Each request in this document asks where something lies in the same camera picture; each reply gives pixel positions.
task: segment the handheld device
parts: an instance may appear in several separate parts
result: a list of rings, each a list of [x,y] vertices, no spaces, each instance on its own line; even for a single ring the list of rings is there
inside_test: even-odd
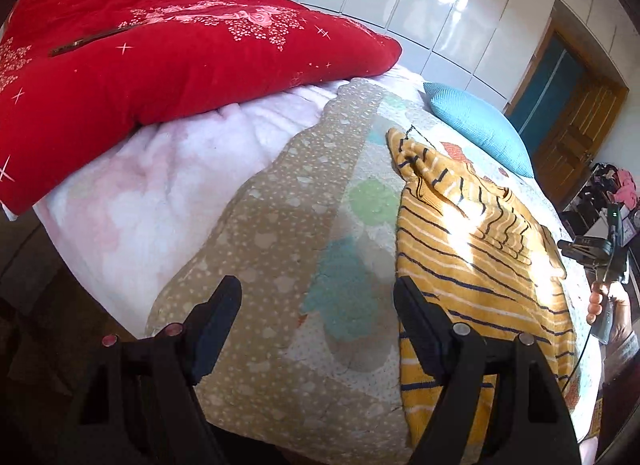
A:
[[[628,252],[622,246],[622,216],[620,204],[607,207],[607,239],[577,236],[575,241],[558,241],[558,248],[564,257],[574,259],[585,268],[590,268],[596,280],[604,285],[623,283],[628,275]],[[613,325],[614,304],[602,294],[602,313],[596,317],[590,334],[602,344],[609,343],[609,333]]]

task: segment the white star print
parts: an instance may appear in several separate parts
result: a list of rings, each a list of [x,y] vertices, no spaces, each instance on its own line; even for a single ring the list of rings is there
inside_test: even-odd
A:
[[[133,46],[127,46],[127,43],[125,42],[122,46],[117,46],[116,49],[117,50],[122,50],[122,54],[124,55],[124,51],[125,50],[130,50],[132,49]]]
[[[15,98],[15,104],[17,104],[17,103],[18,103],[18,100],[19,100],[19,99],[20,99],[20,97],[21,97],[21,96],[23,96],[23,95],[24,95],[24,92],[22,91],[22,88],[20,88],[20,91],[18,91],[18,94],[17,94],[17,95],[15,95],[15,96],[12,96],[12,98]]]
[[[318,28],[318,33],[321,33],[323,37],[327,37],[329,40],[331,40],[331,37],[329,37],[329,32],[325,31],[322,28]]]
[[[11,156],[9,156],[9,157],[6,159],[6,161],[4,162],[4,167],[2,167],[2,169],[0,169],[0,181],[2,181],[2,176],[6,176],[6,178],[7,178],[8,180],[11,180],[12,182],[14,182],[14,183],[15,183],[15,180],[5,172],[5,171],[6,171],[6,166],[7,166],[7,164],[9,163],[9,159],[10,159],[10,158],[11,158]]]

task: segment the device handle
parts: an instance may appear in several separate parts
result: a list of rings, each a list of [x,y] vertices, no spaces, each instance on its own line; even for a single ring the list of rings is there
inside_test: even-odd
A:
[[[607,295],[602,295],[602,312],[596,317],[595,322],[591,325],[590,334],[596,337],[602,344],[609,344],[609,334],[613,326],[613,301]]]

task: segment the doorway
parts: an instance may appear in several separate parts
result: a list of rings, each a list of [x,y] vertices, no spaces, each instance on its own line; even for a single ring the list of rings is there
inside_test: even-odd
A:
[[[557,210],[575,196],[628,88],[604,48],[561,1],[505,115]]]

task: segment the pillow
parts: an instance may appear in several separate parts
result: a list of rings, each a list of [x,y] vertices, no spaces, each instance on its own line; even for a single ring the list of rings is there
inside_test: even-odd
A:
[[[527,148],[511,122],[494,106],[446,84],[425,82],[433,114],[511,172],[533,178]]]
[[[139,125],[380,75],[400,53],[290,0],[20,0],[0,43],[0,200],[20,214]]]

